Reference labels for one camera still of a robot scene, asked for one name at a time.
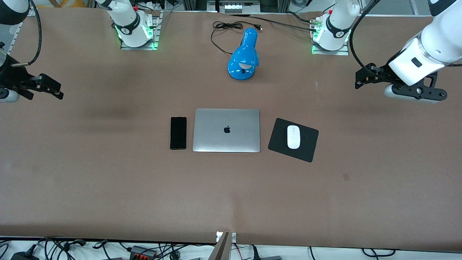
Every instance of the black mouse pad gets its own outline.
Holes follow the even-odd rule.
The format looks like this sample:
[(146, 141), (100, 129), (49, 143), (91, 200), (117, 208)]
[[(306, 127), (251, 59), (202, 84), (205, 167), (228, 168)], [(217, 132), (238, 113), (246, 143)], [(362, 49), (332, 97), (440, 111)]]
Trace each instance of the black mouse pad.
[[(287, 146), (287, 127), (289, 125), (296, 125), (300, 129), (300, 147), (297, 149), (290, 149)], [(303, 161), (312, 162), (318, 135), (319, 131), (316, 129), (277, 118), (268, 149)]]

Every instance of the silver laptop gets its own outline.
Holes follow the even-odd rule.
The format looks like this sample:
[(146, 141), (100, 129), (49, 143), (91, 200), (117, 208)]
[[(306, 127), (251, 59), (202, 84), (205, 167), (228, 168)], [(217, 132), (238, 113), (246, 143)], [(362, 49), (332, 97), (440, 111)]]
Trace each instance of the silver laptop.
[(194, 152), (258, 153), (258, 109), (196, 109)]

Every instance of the blue desk lamp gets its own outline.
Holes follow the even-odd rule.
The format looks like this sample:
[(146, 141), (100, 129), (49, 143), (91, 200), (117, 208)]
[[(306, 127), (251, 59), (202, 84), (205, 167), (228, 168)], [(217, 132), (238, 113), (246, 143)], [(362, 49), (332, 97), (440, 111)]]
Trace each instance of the blue desk lamp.
[(244, 31), (241, 46), (239, 46), (228, 62), (228, 73), (236, 80), (248, 80), (255, 73), (255, 67), (260, 64), (255, 50), (258, 32), (254, 28)]

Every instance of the black smartphone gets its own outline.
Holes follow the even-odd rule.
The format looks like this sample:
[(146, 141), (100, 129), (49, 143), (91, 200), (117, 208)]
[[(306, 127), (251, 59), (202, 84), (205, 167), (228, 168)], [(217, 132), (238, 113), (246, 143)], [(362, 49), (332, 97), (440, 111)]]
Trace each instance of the black smartphone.
[(170, 120), (170, 150), (186, 149), (186, 118)]

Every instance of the white computer mouse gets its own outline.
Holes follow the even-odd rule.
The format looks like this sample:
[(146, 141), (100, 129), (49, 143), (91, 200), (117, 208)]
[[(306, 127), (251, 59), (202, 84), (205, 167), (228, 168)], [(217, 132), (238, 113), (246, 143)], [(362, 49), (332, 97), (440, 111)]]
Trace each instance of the white computer mouse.
[(290, 149), (300, 147), (300, 129), (296, 125), (289, 125), (287, 127), (287, 146)]

